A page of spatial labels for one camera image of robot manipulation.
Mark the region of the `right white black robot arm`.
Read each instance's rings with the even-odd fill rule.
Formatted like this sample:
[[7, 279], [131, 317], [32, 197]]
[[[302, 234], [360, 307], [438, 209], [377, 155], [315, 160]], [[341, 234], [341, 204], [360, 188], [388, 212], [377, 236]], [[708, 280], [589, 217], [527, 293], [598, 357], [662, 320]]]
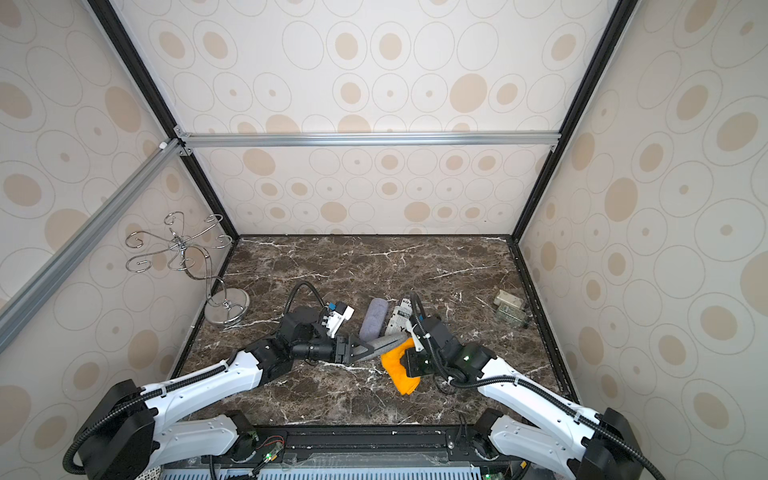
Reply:
[[515, 370], [477, 342], [461, 343], [420, 297], [409, 295], [410, 324], [434, 374], [456, 390], [475, 390], [517, 412], [532, 426], [501, 414], [475, 429], [492, 450], [530, 461], [567, 479], [638, 479], [661, 471], [642, 453], [627, 419], [567, 400]]

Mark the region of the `orange cleaning cloth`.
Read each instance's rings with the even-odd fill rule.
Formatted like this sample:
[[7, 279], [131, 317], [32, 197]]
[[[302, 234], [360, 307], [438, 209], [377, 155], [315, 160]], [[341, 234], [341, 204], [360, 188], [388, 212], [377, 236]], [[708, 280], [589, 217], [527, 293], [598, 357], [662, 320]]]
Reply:
[[401, 363], [401, 359], [405, 356], [405, 352], [414, 346], [413, 339], [408, 338], [406, 342], [380, 357], [382, 366], [389, 374], [396, 389], [401, 395], [412, 394], [421, 382], [420, 377], [409, 377], [406, 368]]

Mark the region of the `lavender eyeglass case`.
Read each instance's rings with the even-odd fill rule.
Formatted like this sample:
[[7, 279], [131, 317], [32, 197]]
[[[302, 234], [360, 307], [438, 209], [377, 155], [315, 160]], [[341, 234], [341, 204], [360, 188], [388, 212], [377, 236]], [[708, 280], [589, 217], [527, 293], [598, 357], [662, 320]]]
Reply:
[[371, 300], [359, 331], [361, 340], [369, 342], [380, 337], [388, 309], [387, 300], [382, 298]]

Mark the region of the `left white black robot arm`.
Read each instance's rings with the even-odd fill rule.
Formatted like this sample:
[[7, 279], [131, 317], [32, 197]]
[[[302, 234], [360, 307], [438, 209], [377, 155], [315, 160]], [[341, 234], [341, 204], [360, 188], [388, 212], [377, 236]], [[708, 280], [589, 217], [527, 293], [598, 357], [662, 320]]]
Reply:
[[404, 333], [362, 340], [340, 333], [354, 310], [322, 302], [287, 304], [277, 329], [227, 359], [175, 379], [113, 385], [75, 434], [62, 459], [71, 475], [135, 479], [148, 469], [194, 456], [219, 456], [248, 437], [239, 413], [191, 421], [189, 415], [289, 373], [295, 361], [349, 366], [377, 358], [406, 341]]

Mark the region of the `grey eyeglass case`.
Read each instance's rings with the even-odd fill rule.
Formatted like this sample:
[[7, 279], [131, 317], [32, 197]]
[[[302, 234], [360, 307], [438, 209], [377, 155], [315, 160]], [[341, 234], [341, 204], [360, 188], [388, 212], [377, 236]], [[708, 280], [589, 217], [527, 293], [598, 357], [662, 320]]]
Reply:
[[376, 339], [373, 339], [373, 340], [370, 340], [370, 341], [367, 341], [367, 342], [377, 341], [377, 342], [379, 342], [383, 346], [381, 354], [379, 356], [377, 356], [377, 357], [380, 357], [381, 355], [386, 354], [386, 353], [394, 350], [395, 348], [401, 346], [402, 344], [404, 344], [410, 338], [411, 338], [411, 336], [408, 333], [403, 332], [403, 333], [399, 333], [399, 334], [379, 337], [379, 338], [376, 338]]

